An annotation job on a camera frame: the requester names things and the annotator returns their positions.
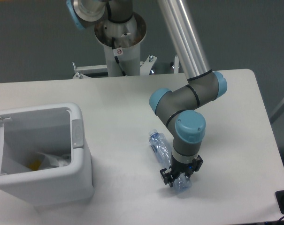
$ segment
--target warning sticker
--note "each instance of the warning sticker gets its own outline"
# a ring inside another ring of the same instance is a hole
[[[122,48],[116,48],[113,51],[114,51],[114,56],[123,55],[123,49]]]

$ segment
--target trash bin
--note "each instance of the trash bin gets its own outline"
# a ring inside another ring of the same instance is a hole
[[[42,155],[71,159],[39,170]],[[0,111],[0,189],[33,205],[92,197],[91,153],[76,104]]]

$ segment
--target blue joint cap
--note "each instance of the blue joint cap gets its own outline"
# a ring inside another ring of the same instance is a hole
[[[186,110],[180,113],[176,119],[175,130],[184,142],[196,144],[204,138],[206,120],[200,113],[193,110]]]
[[[71,0],[67,0],[66,1],[66,4],[68,6],[68,9],[71,13],[71,16],[72,16],[72,19],[76,25],[76,27],[79,29],[79,30],[84,30],[85,28],[83,27],[83,25],[80,23],[80,21],[78,20],[75,12],[74,12],[74,9],[73,9],[73,6],[72,6],[72,3],[71,3]]]
[[[218,71],[214,71],[213,73],[217,77],[218,83],[219,83],[219,91],[216,97],[216,98],[219,98],[220,96],[224,95],[225,92],[227,91],[227,82],[226,82],[226,79],[223,77],[222,73]]]
[[[164,96],[164,94],[166,94],[167,92],[171,91],[168,88],[161,88],[156,90],[150,97],[149,99],[149,105],[151,106],[153,112],[156,115],[156,107],[160,101],[160,99]]]

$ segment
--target crushed plastic bottle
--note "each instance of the crushed plastic bottle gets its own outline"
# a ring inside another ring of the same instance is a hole
[[[158,133],[157,130],[149,132],[149,143],[156,155],[157,160],[163,168],[169,168],[171,166],[171,152],[172,147],[167,141],[163,133]],[[192,182],[189,177],[186,177],[182,173],[174,182],[173,189],[177,192],[185,191],[192,186]]]

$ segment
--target white table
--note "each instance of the white table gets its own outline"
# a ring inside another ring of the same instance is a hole
[[[284,168],[255,76],[222,71],[228,91],[197,111],[207,121],[193,186],[176,195],[160,178],[148,144],[155,128],[172,136],[148,100],[184,74],[0,83],[0,110],[71,101],[83,113],[93,157],[91,200],[34,208],[0,191],[0,225],[225,225],[279,219],[275,192]]]

